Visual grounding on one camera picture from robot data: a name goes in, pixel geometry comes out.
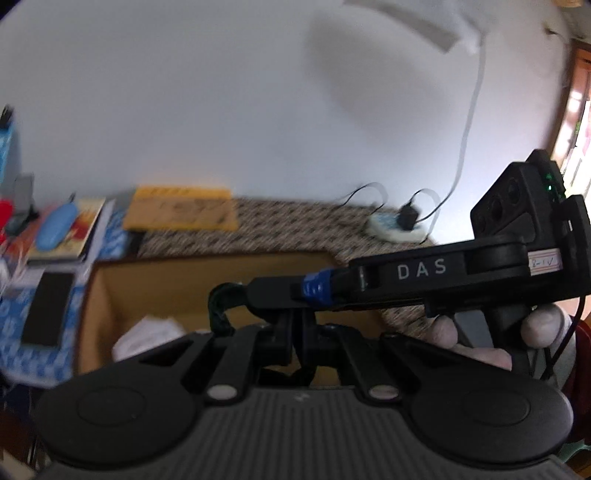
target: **camera lens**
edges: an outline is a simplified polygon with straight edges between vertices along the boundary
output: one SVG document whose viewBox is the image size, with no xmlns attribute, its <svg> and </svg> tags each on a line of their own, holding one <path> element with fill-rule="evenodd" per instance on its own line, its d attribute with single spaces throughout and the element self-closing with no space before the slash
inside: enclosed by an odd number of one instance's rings
<svg viewBox="0 0 591 480">
<path fill-rule="evenodd" d="M 519 203 L 519 199 L 521 198 L 521 191 L 519 189 L 519 184 L 515 179 L 509 180 L 509 187 L 507 188 L 507 194 L 509 196 L 509 201 L 516 205 Z"/>
<path fill-rule="evenodd" d="M 495 222 L 498 222 L 503 218 L 503 204 L 499 197 L 495 197 L 491 202 L 491 217 Z"/>
</svg>

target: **handwritten label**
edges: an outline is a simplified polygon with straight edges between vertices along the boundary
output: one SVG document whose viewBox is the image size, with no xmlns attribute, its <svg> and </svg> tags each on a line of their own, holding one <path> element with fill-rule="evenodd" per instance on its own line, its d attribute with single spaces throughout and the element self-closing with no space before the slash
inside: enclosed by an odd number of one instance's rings
<svg viewBox="0 0 591 480">
<path fill-rule="evenodd" d="M 560 249 L 538 250 L 529 252 L 531 276 L 542 273 L 558 272 L 562 270 L 562 256 Z"/>
</svg>

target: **open cardboard box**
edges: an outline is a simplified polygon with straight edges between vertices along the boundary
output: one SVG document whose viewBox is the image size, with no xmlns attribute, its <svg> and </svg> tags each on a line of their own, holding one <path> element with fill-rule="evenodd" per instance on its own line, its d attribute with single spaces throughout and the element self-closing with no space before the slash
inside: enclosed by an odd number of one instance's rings
<svg viewBox="0 0 591 480">
<path fill-rule="evenodd" d="M 325 252 L 281 252 L 97 262 L 86 290 L 75 371 L 84 374 L 112 362 L 115 342 L 146 315 L 174 318 L 186 331 L 209 328 L 207 298 L 224 282 L 301 275 L 337 266 Z M 262 320 L 246 307 L 228 311 L 234 327 Z M 319 312 L 319 323 L 353 326 L 369 338 L 384 331 L 378 312 Z M 294 361 L 287 371 L 298 367 Z M 338 385 L 336 372 L 319 368 L 315 385 Z"/>
</svg>

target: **finger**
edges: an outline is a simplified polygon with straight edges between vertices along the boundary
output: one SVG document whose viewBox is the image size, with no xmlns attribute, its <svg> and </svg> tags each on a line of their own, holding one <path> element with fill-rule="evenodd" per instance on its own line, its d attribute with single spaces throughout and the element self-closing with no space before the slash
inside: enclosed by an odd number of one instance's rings
<svg viewBox="0 0 591 480">
<path fill-rule="evenodd" d="M 440 348 L 450 349 L 457 344 L 457 329 L 453 320 L 440 315 L 429 327 L 425 340 Z"/>
<path fill-rule="evenodd" d="M 568 318 L 557 305 L 542 305 L 521 323 L 521 337 L 532 348 L 546 348 L 557 339 Z"/>
<path fill-rule="evenodd" d="M 452 348 L 452 351 L 505 370 L 513 368 L 511 355 L 501 348 L 468 348 L 467 346 L 456 345 Z"/>
</svg>

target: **smartphone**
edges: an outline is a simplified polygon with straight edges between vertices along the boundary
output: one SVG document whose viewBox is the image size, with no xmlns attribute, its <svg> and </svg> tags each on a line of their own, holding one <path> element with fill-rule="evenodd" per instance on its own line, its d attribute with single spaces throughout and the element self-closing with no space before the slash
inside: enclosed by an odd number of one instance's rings
<svg viewBox="0 0 591 480">
<path fill-rule="evenodd" d="M 45 272 L 41 276 L 22 330 L 21 343 L 60 346 L 73 283 L 73 273 Z"/>
</svg>

